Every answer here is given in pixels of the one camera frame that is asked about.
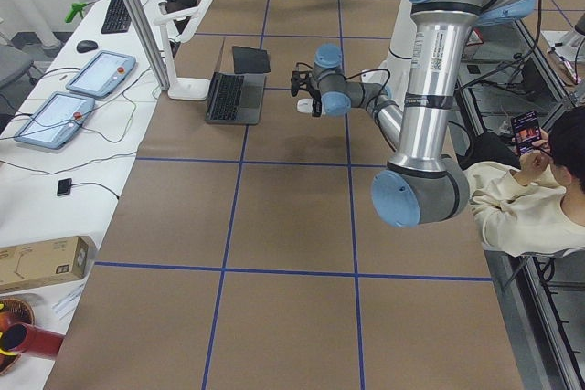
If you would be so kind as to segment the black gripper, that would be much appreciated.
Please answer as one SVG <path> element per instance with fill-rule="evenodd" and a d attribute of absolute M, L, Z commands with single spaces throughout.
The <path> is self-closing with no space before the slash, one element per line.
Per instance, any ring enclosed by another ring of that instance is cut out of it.
<path fill-rule="evenodd" d="M 313 100 L 312 103 L 312 116 L 313 117 L 320 117 L 321 116 L 321 107 L 322 107 L 322 102 L 321 102 L 321 93 L 319 90 L 310 87 L 308 89 L 309 94 Z"/>

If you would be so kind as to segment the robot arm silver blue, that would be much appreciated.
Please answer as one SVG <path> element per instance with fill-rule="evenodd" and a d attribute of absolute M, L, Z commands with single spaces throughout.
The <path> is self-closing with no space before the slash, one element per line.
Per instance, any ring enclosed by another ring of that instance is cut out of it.
<path fill-rule="evenodd" d="M 342 54 L 320 46 L 310 71 L 292 90 L 307 90 L 314 113 L 342 116 L 365 110 L 392 145 L 387 167 L 371 185 L 378 215 L 394 227 L 441 222 L 460 214 L 470 190 L 463 171 L 442 150 L 460 62 L 476 26 L 528 16 L 537 0 L 409 0 L 415 26 L 403 101 L 386 82 L 358 83 L 343 73 Z"/>

